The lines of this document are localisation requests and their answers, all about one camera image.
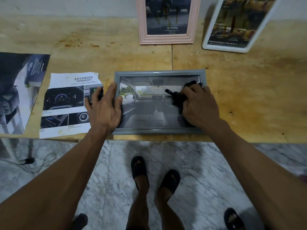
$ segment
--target black sandal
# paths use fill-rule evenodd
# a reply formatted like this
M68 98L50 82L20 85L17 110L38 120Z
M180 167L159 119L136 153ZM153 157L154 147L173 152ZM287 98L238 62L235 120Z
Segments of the black sandal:
M180 183L180 174L176 170L170 170L165 174L159 189L161 187L166 187L174 194L179 183Z
M131 161L131 171L132 171L133 179L136 178L139 175L145 175L146 178L147 178L148 188L149 188L149 181L148 181L148 177L147 177L146 164L145 164L144 159L141 156L136 156L132 159L132 161Z
M230 221L229 217L236 214L234 220ZM233 208L228 208L224 213L224 222L228 230L236 230L244 227L244 223Z

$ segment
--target framed photo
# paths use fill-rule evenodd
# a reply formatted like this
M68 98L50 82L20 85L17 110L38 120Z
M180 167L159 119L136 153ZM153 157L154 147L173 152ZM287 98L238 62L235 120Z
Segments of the framed photo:
M281 0L219 0L203 49L248 52Z
M201 0L136 0L140 44L193 43Z
M123 97L122 120L114 135L203 134L165 90L180 92L192 81L206 86L205 70L115 72L114 80L116 97Z

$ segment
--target rearview mirror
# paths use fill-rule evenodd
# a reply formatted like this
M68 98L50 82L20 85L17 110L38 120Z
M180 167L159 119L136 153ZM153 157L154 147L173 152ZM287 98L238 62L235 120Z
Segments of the rearview mirror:
M125 95L125 99L128 99L128 100L135 99L135 95L133 95L133 94L127 94L127 95Z

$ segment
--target hand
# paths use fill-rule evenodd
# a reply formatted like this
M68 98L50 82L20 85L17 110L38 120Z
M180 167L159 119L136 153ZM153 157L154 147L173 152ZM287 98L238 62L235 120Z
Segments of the hand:
M220 119L219 108L208 86L198 84L181 91L188 99L183 103L183 116L187 121L203 130L211 129Z
M115 97L116 88L116 82L112 82L109 85L106 94L100 101L98 101L98 95L102 88L97 88L92 94L92 106L90 105L88 98L85 98L84 102L91 128L102 129L103 131L106 131L106 134L110 134L118 127L122 116L120 108L122 105L122 96L119 96L115 100L113 107L112 101Z

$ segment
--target white marble floor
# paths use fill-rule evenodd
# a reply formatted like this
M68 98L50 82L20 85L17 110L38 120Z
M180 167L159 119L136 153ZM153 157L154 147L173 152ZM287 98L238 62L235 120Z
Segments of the white marble floor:
M17 156L25 158L29 141L20 140ZM37 176L45 157L47 165L59 159L74 144L35 140L35 164L19 167L0 161L0 202ZM296 175L307 174L307 145L257 144L260 151ZM224 230L224 211L233 207L248 230L263 229L257 212L244 193L228 163L213 143L106 141L94 172L79 202L76 214L89 218L85 229L125 229L130 206L137 190L130 162L135 155L144 157L150 182L147 197L149 226L161 229L154 206L154 194L169 169L180 172L181 183L170 206L186 229Z

